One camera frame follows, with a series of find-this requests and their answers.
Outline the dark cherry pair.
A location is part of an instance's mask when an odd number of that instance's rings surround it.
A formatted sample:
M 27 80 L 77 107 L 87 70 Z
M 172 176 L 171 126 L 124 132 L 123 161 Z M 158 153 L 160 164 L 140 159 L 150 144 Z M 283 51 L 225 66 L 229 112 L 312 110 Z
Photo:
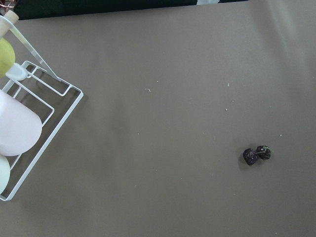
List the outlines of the dark cherry pair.
M 246 164 L 252 166 L 258 161 L 258 159 L 270 159 L 272 154 L 273 150 L 269 146 L 262 145 L 258 146 L 256 150 L 253 150 L 252 148 L 244 150 L 242 156 Z

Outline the pink plastic cup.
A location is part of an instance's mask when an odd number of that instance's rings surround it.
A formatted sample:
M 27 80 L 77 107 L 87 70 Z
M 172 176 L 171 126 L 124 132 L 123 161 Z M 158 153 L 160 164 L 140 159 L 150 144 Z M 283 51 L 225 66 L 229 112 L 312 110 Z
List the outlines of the pink plastic cup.
M 40 138 L 42 122 L 37 114 L 7 93 L 0 92 L 0 154 L 17 156 Z

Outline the yellow plastic cup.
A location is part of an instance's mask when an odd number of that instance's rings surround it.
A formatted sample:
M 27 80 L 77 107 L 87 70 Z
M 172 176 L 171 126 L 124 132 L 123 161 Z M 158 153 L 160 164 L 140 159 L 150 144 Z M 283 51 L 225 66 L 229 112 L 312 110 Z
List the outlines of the yellow plastic cup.
M 15 52 L 12 45 L 4 38 L 0 39 L 0 77 L 5 74 L 15 63 Z

